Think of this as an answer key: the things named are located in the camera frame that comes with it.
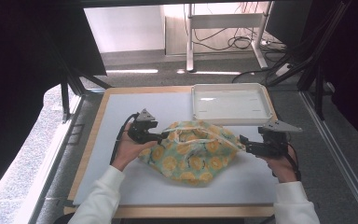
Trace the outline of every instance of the white desk leg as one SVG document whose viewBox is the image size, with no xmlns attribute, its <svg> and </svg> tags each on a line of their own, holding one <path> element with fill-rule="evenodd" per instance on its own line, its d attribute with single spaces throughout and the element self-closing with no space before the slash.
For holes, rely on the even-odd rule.
<svg viewBox="0 0 358 224">
<path fill-rule="evenodd" d="M 191 18 L 193 17 L 193 5 L 188 4 L 187 16 L 187 53 L 186 53 L 186 70 L 187 72 L 194 72 L 194 52 L 193 52 L 193 26 L 191 25 Z"/>
<path fill-rule="evenodd" d="M 272 4 L 272 2 L 268 2 L 267 9 L 263 13 L 263 17 L 261 18 L 257 38 L 255 41 L 252 41 L 252 48 L 254 49 L 255 57 L 257 58 L 261 69 L 267 69 L 269 67 L 266 63 L 266 60 L 263 57 L 263 54 L 260 51 L 260 42 L 261 42 L 261 37 L 263 36 L 264 30 L 266 29 L 267 19 L 269 18 L 269 10 L 271 9 L 271 4 Z"/>
</svg>

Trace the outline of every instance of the wooden table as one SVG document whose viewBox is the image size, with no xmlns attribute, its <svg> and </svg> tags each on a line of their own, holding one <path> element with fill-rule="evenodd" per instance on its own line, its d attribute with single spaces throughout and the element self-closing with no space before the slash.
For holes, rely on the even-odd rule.
<svg viewBox="0 0 358 224">
<path fill-rule="evenodd" d="M 77 193 L 77 189 L 85 174 L 89 163 L 90 155 L 95 145 L 96 136 L 101 126 L 106 104 L 111 94 L 132 94 L 132 93 L 163 93 L 163 92 L 190 92 L 191 86 L 172 86 L 172 87 L 142 87 L 142 88 L 113 88 L 106 90 L 101 101 L 100 108 L 94 120 L 94 124 L 89 135 L 89 141 L 78 166 L 74 183 L 68 196 L 72 201 Z M 64 213 L 75 212 L 75 208 L 64 207 Z M 269 217 L 273 214 L 272 204 L 250 204 L 250 205 L 225 205 L 225 206 L 141 206 L 141 205 L 120 205 L 115 214 L 115 218 L 140 218 L 140 217 Z"/>
</svg>

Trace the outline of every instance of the plastic tray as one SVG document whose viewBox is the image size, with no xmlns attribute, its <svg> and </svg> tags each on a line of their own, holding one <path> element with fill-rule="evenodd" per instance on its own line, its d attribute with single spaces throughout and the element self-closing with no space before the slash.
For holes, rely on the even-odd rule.
<svg viewBox="0 0 358 224">
<path fill-rule="evenodd" d="M 216 125 L 263 125 L 273 116 L 267 90 L 258 83 L 200 84 L 191 93 L 194 119 Z"/>
</svg>

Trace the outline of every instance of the patterned fabric bag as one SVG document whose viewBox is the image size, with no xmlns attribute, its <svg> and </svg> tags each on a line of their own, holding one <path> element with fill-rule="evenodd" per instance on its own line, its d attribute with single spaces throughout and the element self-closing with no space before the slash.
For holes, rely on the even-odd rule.
<svg viewBox="0 0 358 224">
<path fill-rule="evenodd" d="M 163 132 L 168 137 L 139 158 L 166 177 L 193 186 L 209 183 L 242 149 L 231 131 L 204 121 L 175 122 Z"/>
</svg>

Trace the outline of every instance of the hand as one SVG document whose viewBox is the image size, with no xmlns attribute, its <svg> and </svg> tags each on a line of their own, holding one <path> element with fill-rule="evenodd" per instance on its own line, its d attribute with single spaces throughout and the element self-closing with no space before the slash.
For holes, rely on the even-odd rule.
<svg viewBox="0 0 358 224">
<path fill-rule="evenodd" d="M 288 146 L 289 155 L 297 162 L 295 151 Z M 265 160 L 268 164 L 269 169 L 278 177 L 280 183 L 295 182 L 297 181 L 295 172 L 290 162 L 285 158 L 272 159 L 266 157 L 259 157 Z"/>
<path fill-rule="evenodd" d="M 124 130 L 128 130 L 131 124 L 128 123 Z M 138 157 L 139 153 L 144 149 L 153 147 L 157 144 L 157 141 L 147 142 L 145 144 L 137 144 L 129 138 L 127 131 L 123 133 L 118 145 L 117 154 L 112 162 L 112 166 L 117 168 L 119 171 L 123 171 L 124 168 L 135 158 Z"/>
</svg>

